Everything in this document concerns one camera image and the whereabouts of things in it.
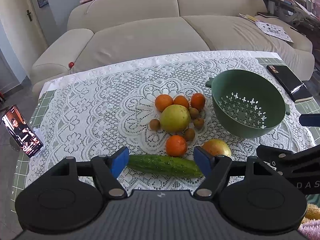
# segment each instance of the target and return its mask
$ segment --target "green colander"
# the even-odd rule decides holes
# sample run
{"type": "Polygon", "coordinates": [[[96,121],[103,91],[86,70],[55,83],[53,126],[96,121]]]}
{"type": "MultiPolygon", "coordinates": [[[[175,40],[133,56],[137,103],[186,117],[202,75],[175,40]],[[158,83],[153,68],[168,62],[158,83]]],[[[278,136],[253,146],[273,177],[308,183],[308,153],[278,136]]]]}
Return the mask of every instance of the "green colander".
{"type": "Polygon", "coordinates": [[[290,114],[280,92],[268,80],[246,70],[227,70],[205,84],[212,91],[221,125],[241,138],[260,137],[290,114]]]}

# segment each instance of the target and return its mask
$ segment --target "phone screen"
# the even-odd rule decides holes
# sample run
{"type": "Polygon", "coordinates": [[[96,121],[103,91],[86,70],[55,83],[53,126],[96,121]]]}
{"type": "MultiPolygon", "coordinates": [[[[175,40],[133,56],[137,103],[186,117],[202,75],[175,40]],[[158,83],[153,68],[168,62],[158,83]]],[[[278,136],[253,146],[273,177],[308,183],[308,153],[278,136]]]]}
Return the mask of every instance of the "phone screen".
{"type": "Polygon", "coordinates": [[[31,158],[41,147],[43,143],[35,135],[27,122],[22,117],[17,106],[11,106],[2,117],[2,122],[23,152],[31,158]]]}

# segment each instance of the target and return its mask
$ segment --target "beige sofa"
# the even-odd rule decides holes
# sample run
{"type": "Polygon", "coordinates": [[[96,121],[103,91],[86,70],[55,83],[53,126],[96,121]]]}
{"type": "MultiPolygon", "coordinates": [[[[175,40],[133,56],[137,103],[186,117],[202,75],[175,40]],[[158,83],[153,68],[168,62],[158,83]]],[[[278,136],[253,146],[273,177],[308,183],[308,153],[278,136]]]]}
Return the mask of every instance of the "beige sofa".
{"type": "Polygon", "coordinates": [[[68,31],[32,67],[33,92],[45,82],[137,58],[207,50],[277,52],[301,79],[314,68],[312,43],[276,18],[294,43],[265,35],[238,13],[266,12],[263,0],[96,0],[76,7],[68,31]],[[69,62],[75,62],[70,70],[69,62]]]}

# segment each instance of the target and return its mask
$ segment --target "pen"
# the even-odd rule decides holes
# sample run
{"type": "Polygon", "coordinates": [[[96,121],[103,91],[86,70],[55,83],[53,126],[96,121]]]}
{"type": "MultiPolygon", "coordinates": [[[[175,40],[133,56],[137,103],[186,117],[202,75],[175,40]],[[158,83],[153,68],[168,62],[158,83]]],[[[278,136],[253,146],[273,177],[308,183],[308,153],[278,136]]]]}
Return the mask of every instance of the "pen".
{"type": "Polygon", "coordinates": [[[291,94],[293,94],[294,92],[296,92],[300,87],[302,87],[304,85],[304,83],[302,83],[301,85],[298,85],[296,88],[292,89],[290,91],[291,94]]]}

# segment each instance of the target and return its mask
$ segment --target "green cucumber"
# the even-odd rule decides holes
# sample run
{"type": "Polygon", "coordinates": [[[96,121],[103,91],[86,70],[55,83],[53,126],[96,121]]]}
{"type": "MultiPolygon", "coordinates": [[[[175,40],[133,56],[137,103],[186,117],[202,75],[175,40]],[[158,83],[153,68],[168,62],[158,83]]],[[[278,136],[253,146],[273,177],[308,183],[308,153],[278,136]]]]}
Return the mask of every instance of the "green cucumber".
{"type": "Polygon", "coordinates": [[[131,169],[151,174],[180,178],[199,178],[203,174],[194,161],[178,157],[138,154],[130,155],[127,166],[131,169]]]}

